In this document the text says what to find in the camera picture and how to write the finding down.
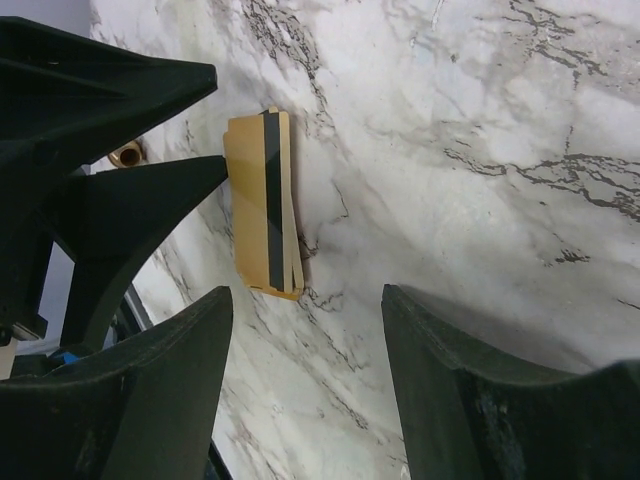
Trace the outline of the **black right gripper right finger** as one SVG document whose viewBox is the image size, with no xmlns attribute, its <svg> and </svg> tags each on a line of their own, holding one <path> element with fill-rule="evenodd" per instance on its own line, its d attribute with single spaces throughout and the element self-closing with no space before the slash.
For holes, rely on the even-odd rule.
<svg viewBox="0 0 640 480">
<path fill-rule="evenodd" d="M 576 375 L 499 350 L 386 285 L 381 309 L 414 479 L 635 479 L 639 363 Z"/>
</svg>

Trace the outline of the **gold card stack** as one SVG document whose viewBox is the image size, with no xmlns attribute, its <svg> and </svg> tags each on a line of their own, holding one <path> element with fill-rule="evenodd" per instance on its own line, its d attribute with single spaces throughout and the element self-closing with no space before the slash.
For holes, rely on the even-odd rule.
<svg viewBox="0 0 640 480">
<path fill-rule="evenodd" d="M 305 280 L 293 207 L 289 114 L 270 107 L 232 118 L 223 145 L 236 270 L 248 288 L 296 301 Z"/>
</svg>

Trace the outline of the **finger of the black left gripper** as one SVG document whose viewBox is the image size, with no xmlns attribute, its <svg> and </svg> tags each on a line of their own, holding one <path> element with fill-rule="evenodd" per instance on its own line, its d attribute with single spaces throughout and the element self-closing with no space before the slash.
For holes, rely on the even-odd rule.
<svg viewBox="0 0 640 480">
<path fill-rule="evenodd" d="M 223 157 L 204 156 L 77 176 L 49 196 L 44 217 L 74 261 L 62 348 L 102 348 L 141 267 L 226 177 Z"/>
<path fill-rule="evenodd" d="M 1 159 L 92 163 L 205 98 L 211 64 L 136 54 L 1 19 Z"/>
</svg>

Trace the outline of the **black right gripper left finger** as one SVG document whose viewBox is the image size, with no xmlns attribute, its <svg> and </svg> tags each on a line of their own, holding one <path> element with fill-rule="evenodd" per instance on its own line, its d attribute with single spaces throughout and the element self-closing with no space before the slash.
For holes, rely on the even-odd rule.
<svg viewBox="0 0 640 480">
<path fill-rule="evenodd" d="M 106 350 L 3 381 L 2 478 L 203 478 L 232 324 L 219 286 Z"/>
</svg>

